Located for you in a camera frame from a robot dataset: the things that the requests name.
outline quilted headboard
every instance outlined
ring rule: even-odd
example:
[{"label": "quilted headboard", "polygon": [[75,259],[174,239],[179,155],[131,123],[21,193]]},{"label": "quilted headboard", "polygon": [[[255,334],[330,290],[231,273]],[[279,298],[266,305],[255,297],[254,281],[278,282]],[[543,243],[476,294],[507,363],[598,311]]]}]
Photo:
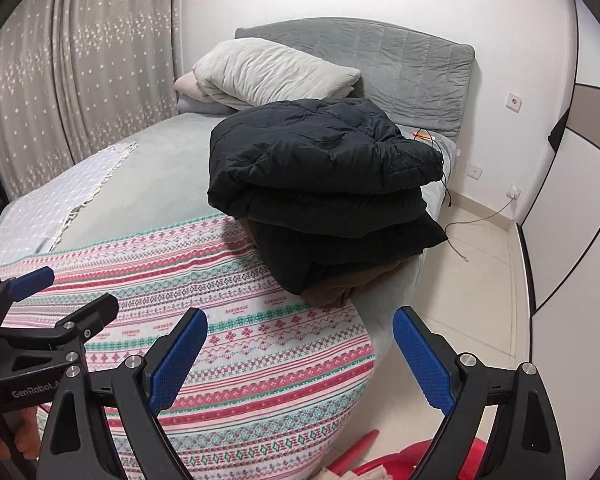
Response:
[{"label": "quilted headboard", "polygon": [[335,64],[360,69],[352,96],[367,97],[389,118],[455,139],[475,51],[390,23],[305,18],[239,28],[236,38],[264,38]]}]

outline gray bed sheet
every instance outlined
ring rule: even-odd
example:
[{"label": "gray bed sheet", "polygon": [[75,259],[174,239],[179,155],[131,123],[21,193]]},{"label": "gray bed sheet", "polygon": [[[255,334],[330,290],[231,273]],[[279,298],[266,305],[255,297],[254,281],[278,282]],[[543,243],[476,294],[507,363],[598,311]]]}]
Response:
[{"label": "gray bed sheet", "polygon": [[[55,251],[133,235],[216,213],[206,201],[211,130],[224,116],[183,114],[125,139],[138,147],[62,234]],[[401,126],[404,134],[412,128]],[[452,140],[436,136],[448,178],[456,154]],[[444,197],[441,182],[422,188],[427,211],[437,219]],[[356,291],[352,300],[370,335],[377,361],[391,342],[394,311],[409,304],[425,253],[399,272]]]}]

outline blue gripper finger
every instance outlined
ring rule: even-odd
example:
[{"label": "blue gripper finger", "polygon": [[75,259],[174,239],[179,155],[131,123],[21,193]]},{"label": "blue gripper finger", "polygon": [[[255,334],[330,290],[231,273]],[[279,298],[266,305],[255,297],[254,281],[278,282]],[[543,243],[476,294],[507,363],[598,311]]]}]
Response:
[{"label": "blue gripper finger", "polygon": [[456,404],[451,387],[452,379],[422,332],[426,331],[429,338],[440,336],[429,332],[424,323],[417,319],[422,324],[420,328],[403,308],[397,310],[394,315],[394,339],[429,404],[448,415]]},{"label": "blue gripper finger", "polygon": [[54,284],[56,278],[53,269],[40,267],[29,274],[16,278],[9,284],[7,297],[9,301],[22,301],[36,292]]},{"label": "blue gripper finger", "polygon": [[158,415],[170,408],[206,340],[206,316],[197,311],[180,332],[151,377],[147,407]]}]

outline pink pillow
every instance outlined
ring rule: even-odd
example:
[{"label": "pink pillow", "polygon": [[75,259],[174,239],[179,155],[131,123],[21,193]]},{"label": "pink pillow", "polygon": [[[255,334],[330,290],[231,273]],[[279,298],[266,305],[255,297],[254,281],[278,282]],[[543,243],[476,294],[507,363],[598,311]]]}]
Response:
[{"label": "pink pillow", "polygon": [[192,72],[187,72],[184,76],[179,77],[173,87],[180,93],[188,95],[196,101],[203,103],[215,102],[198,84],[196,75]]}]

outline striped blanket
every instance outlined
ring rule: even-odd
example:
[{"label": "striped blanket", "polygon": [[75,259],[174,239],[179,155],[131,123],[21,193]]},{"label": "striped blanket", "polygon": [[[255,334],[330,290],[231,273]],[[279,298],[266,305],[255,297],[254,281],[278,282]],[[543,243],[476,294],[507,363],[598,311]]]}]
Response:
[{"label": "striped blanket", "polygon": [[[197,479],[306,478],[372,373],[371,343],[352,304],[317,310],[285,292],[224,215],[29,256],[0,275],[45,265],[56,282],[14,304],[5,325],[51,326],[110,292],[120,314],[87,344],[90,370],[143,354],[189,307],[204,310],[205,345],[159,417]],[[117,412],[108,417],[129,478],[142,478]]]}]

